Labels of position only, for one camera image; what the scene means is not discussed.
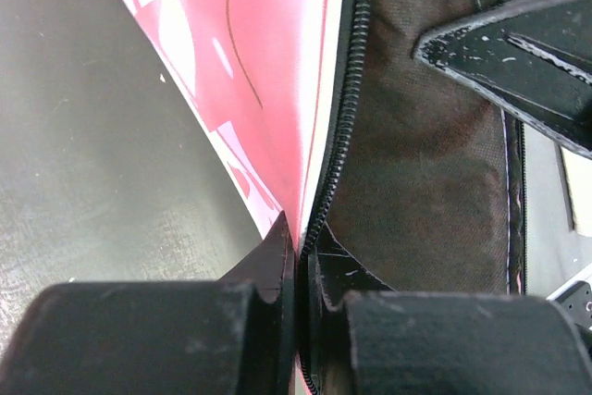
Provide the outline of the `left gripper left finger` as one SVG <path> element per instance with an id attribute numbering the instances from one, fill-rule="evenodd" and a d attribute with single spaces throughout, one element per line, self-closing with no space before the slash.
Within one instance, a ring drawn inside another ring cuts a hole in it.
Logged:
<path id="1" fill-rule="evenodd" d="M 217 280 L 79 282 L 31 303 L 5 394 L 291 394 L 295 254 L 286 217 Z"/>

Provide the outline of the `pink sport racket bag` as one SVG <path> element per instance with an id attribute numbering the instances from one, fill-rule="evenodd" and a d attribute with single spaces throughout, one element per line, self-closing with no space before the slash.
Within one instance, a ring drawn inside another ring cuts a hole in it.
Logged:
<path id="1" fill-rule="evenodd" d="M 287 219 L 293 376 L 320 226 L 394 291 L 519 297 L 516 120 L 413 56 L 500 0 L 122 1 L 262 238 Z"/>

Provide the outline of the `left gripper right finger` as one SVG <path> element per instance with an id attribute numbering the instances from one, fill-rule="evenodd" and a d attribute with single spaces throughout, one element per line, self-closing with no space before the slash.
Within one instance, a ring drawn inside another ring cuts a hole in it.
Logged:
<path id="1" fill-rule="evenodd" d="M 591 336 L 555 302 L 397 292 L 320 226 L 304 250 L 313 394 L 587 394 Z"/>

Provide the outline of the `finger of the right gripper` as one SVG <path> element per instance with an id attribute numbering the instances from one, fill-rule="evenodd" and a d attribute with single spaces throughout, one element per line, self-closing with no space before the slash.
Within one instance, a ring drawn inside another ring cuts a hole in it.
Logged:
<path id="1" fill-rule="evenodd" d="M 591 155 L 591 0 L 507 0 L 424 34 L 413 56 Z"/>

